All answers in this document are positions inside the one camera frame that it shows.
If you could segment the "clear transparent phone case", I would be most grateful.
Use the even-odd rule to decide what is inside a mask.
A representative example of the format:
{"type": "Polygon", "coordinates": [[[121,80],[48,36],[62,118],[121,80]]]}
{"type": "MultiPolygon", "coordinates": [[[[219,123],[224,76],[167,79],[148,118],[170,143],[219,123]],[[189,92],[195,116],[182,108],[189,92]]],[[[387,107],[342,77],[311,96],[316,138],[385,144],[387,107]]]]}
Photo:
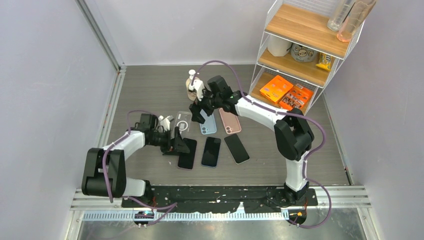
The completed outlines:
{"type": "Polygon", "coordinates": [[[192,123],[192,113],[187,111],[178,111],[175,117],[174,126],[178,127],[181,134],[188,133],[192,123]]]}

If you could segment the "dark phone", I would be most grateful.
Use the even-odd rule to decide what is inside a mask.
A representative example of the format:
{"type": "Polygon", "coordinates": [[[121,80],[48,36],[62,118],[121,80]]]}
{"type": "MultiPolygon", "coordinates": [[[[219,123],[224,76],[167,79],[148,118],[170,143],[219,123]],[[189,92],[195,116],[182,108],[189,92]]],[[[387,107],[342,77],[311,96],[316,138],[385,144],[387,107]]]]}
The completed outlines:
{"type": "Polygon", "coordinates": [[[195,161],[197,141],[190,138],[184,138],[183,141],[189,148],[189,153],[181,153],[178,158],[177,167],[180,169],[192,170],[195,161]]]}

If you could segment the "light blue phone case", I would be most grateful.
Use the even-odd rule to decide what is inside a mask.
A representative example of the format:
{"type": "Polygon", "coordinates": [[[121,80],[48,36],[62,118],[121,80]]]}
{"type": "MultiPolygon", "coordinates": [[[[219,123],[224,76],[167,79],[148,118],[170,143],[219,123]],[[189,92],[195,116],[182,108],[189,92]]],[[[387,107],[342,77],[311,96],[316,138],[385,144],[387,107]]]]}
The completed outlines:
{"type": "Polygon", "coordinates": [[[215,134],[217,132],[217,126],[214,113],[207,115],[204,110],[201,110],[200,114],[205,119],[204,123],[199,124],[201,133],[203,135],[215,134]]]}

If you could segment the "pink phone case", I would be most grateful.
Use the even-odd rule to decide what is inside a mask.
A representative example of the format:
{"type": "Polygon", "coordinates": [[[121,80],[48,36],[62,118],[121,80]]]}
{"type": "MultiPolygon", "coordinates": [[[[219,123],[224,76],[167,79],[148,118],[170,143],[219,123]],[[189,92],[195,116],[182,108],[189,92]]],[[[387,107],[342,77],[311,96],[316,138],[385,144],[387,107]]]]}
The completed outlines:
{"type": "Polygon", "coordinates": [[[220,114],[224,130],[228,135],[237,134],[242,131],[239,119],[236,115],[226,112],[222,108],[219,108],[218,112],[220,114]]]}

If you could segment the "black smartphone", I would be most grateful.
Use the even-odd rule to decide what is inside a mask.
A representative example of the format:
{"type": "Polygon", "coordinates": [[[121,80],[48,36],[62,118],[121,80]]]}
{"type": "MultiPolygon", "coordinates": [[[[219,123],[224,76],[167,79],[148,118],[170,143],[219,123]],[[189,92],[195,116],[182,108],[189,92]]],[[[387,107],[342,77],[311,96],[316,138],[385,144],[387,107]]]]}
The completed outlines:
{"type": "Polygon", "coordinates": [[[224,138],[225,144],[237,165],[242,164],[250,159],[243,143],[237,134],[232,134],[224,138]]]}

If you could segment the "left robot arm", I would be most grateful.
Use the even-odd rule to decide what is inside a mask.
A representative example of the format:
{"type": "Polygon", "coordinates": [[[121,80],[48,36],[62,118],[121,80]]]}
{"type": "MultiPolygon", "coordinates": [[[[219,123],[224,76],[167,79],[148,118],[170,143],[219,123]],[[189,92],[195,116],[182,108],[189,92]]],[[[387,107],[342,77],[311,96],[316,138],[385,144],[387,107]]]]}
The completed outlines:
{"type": "Polygon", "coordinates": [[[163,155],[188,154],[178,127],[170,128],[172,116],[142,113],[140,120],[119,139],[104,147],[88,150],[83,171],[81,191],[86,196],[134,197],[141,207],[153,202],[147,180],[127,177],[126,160],[145,146],[160,148],[163,155]]]}

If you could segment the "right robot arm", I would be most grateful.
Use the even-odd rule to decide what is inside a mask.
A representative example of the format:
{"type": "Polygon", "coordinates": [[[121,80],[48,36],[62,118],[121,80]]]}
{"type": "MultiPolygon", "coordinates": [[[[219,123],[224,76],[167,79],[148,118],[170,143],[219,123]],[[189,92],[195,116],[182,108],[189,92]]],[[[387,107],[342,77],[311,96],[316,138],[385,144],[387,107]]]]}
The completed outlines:
{"type": "Polygon", "coordinates": [[[291,205],[299,205],[310,185],[306,179],[305,160],[315,138],[302,111],[266,107],[241,90],[233,91],[220,75],[212,77],[207,84],[205,87],[194,74],[186,81],[187,91],[196,95],[189,106],[191,120],[204,124],[214,110],[223,109],[271,129],[277,149],[286,160],[285,198],[291,205]]]}

